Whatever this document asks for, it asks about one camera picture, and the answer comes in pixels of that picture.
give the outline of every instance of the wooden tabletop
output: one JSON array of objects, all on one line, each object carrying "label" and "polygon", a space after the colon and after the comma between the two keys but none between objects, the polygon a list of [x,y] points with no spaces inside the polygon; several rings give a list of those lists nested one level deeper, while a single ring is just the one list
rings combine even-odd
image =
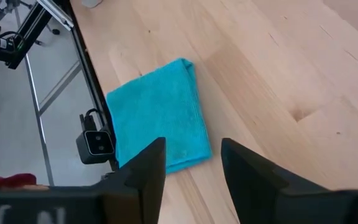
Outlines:
[{"label": "wooden tabletop", "polygon": [[185,57],[214,157],[167,176],[161,223],[237,223],[230,137],[330,189],[358,188],[358,0],[71,0],[104,93]]}]

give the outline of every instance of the blue towel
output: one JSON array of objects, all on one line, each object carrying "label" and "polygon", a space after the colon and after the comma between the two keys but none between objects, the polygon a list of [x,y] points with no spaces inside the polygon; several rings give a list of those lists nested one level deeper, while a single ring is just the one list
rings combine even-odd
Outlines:
[{"label": "blue towel", "polygon": [[212,156],[194,65],[179,58],[107,94],[119,165],[157,137],[166,138],[167,173]]}]

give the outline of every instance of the light wood surface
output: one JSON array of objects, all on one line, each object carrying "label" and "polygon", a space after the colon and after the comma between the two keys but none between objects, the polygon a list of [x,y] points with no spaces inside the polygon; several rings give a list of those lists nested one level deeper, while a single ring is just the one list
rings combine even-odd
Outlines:
[{"label": "light wood surface", "polygon": [[238,223],[230,137],[329,189],[358,188],[358,0],[71,0],[105,93],[196,65],[214,157],[167,177],[161,223]]}]

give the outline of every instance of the gray floor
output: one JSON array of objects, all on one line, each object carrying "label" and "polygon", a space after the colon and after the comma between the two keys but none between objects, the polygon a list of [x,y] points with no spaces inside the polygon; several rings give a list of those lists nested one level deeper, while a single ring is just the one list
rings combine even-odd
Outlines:
[{"label": "gray floor", "polygon": [[[27,12],[20,8],[21,20]],[[78,60],[70,33],[56,21],[50,25],[62,33],[54,36],[44,30],[39,40],[46,46],[35,45],[29,52],[39,102]],[[4,18],[0,26],[16,30],[15,15]],[[75,139],[81,133],[78,116],[92,107],[80,72],[42,115],[55,185],[93,184],[110,171],[108,164],[82,164],[76,151]],[[38,183],[49,184],[26,67],[22,63],[10,70],[0,62],[0,176],[21,172],[33,173]]]}]

